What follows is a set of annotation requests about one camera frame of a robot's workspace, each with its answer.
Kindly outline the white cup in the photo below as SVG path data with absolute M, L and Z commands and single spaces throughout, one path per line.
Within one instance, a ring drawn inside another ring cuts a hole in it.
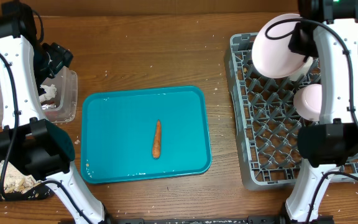
M 303 77 L 307 75 L 310 67 L 313 64 L 313 58 L 308 57 L 307 61 L 295 72 L 293 72 L 291 75 L 289 75 L 289 79 L 293 82 L 297 81 L 300 77 Z

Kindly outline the small white round plate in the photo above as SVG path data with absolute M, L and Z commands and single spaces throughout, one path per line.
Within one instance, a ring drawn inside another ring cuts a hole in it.
M 322 86 L 312 84 L 296 92 L 293 105 L 302 118 L 309 121 L 319 121 L 322 99 Z

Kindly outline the orange carrot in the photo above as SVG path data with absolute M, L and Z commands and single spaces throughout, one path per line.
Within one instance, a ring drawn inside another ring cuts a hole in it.
M 152 147 L 152 157 L 158 159 L 161 155 L 162 125 L 160 120 L 157 121 L 154 143 Z

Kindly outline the food scraps rice pile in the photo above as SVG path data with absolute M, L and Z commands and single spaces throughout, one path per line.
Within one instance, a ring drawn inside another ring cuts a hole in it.
M 4 160 L 0 161 L 0 180 L 3 165 Z M 10 162 L 8 163 L 4 178 L 5 193 L 20 192 L 21 194 L 24 194 L 40 183 L 40 180 L 35 180 L 31 175 L 22 174 Z

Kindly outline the white napkin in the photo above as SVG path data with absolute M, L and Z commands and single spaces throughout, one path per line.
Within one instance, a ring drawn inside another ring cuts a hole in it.
M 48 101 L 51 100 L 52 98 L 54 98 L 57 94 L 57 88 L 55 87 L 54 84 L 47 86 L 47 85 L 41 85 L 40 86 L 41 89 L 44 90 L 45 93 L 41 94 L 39 96 L 39 100 L 41 103 L 43 103 L 44 101 Z

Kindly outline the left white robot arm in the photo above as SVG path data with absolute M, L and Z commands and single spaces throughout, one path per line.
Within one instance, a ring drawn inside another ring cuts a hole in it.
M 45 116 L 42 83 L 68 67 L 73 54 L 43 41 L 40 16 L 19 1 L 0 16 L 0 86 L 3 102 L 0 155 L 24 175 L 48 187 L 76 223 L 111 223 L 107 208 L 86 186 L 75 165 L 69 135 Z

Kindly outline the large white round plate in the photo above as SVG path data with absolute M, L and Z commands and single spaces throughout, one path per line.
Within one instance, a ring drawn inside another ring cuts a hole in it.
M 252 63 L 254 68 L 267 78 L 285 78 L 304 67 L 304 56 L 290 51 L 288 44 L 290 36 L 279 40 L 268 39 L 280 37 L 294 30 L 295 22 L 279 24 L 271 29 L 269 27 L 278 21 L 299 18 L 298 14 L 282 14 L 274 17 L 261 28 L 252 46 Z

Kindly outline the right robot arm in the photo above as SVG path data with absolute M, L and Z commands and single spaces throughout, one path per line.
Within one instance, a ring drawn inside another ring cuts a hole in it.
M 319 123 L 298 132 L 302 162 L 278 223 L 332 223 L 319 205 L 331 179 L 358 153 L 358 1 L 299 1 L 289 49 L 319 60 Z

